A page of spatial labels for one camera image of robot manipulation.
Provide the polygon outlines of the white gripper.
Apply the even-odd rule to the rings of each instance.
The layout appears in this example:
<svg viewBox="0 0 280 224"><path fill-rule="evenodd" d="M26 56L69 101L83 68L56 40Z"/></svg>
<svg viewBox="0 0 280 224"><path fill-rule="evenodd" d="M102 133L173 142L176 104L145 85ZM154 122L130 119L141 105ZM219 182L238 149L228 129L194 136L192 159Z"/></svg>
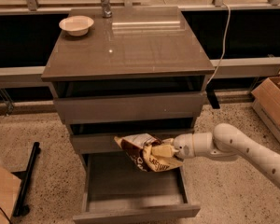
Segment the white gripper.
<svg viewBox="0 0 280 224"><path fill-rule="evenodd" d="M154 146L151 153L164 158L171 158L174 154L180 159L194 158L193 135L181 134L174 139L174 147L170 144Z"/></svg>

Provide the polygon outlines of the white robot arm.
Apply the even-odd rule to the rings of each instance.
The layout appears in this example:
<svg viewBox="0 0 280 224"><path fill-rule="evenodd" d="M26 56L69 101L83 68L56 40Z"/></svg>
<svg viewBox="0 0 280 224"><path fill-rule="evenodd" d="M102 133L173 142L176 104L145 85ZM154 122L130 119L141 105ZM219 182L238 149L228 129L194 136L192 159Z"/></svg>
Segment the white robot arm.
<svg viewBox="0 0 280 224"><path fill-rule="evenodd" d="M184 133L162 143L180 160L206 157L233 161L242 157L280 189L280 154L228 123L218 124L211 133Z"/></svg>

